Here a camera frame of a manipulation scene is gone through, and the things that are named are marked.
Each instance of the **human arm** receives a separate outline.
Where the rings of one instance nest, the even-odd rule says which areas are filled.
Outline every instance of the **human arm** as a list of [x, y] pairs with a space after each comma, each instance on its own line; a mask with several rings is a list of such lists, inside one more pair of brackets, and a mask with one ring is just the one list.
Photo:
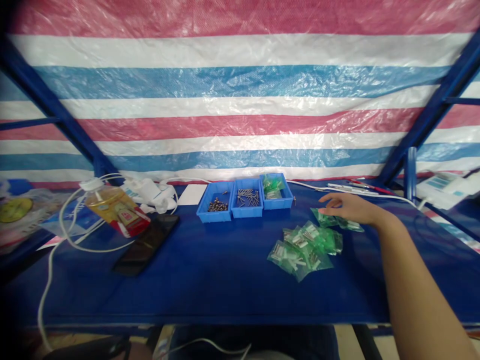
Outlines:
[[403, 223], [359, 196], [329, 193], [319, 212], [368, 224], [378, 232], [390, 321], [401, 359], [479, 360]]

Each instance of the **plastic bottle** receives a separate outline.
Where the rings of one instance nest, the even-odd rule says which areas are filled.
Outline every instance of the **plastic bottle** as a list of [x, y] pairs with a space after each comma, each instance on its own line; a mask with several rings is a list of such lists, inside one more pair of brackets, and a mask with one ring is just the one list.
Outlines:
[[82, 181], [85, 205], [126, 238], [144, 231], [150, 219], [119, 187], [106, 186], [98, 177]]

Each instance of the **hand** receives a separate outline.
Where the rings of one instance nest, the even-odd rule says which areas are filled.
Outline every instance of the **hand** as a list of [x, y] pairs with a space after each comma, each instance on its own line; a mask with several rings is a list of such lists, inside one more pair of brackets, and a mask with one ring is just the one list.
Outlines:
[[338, 216], [360, 224], [379, 225], [388, 221], [394, 215], [360, 196], [344, 192], [331, 192], [320, 200], [319, 203], [330, 202], [318, 212], [330, 216]]

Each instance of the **white bottle cap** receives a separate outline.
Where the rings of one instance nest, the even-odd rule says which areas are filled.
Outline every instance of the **white bottle cap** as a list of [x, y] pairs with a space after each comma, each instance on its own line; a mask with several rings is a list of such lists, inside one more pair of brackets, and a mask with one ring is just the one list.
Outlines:
[[84, 191], [93, 191], [101, 188], [104, 185], [104, 182], [98, 177], [93, 177], [89, 180], [82, 181], [79, 185]]

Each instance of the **striped tarp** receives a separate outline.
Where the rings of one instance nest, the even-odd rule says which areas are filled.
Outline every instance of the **striped tarp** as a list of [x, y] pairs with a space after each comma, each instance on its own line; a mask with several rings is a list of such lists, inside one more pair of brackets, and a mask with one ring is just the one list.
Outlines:
[[[305, 180], [377, 175], [479, 25], [477, 0], [29, 0], [11, 39], [126, 175]], [[2, 84], [0, 119], [42, 117]], [[477, 167], [479, 135], [456, 105], [418, 171]], [[51, 125], [0, 136], [0, 177], [92, 174]]]

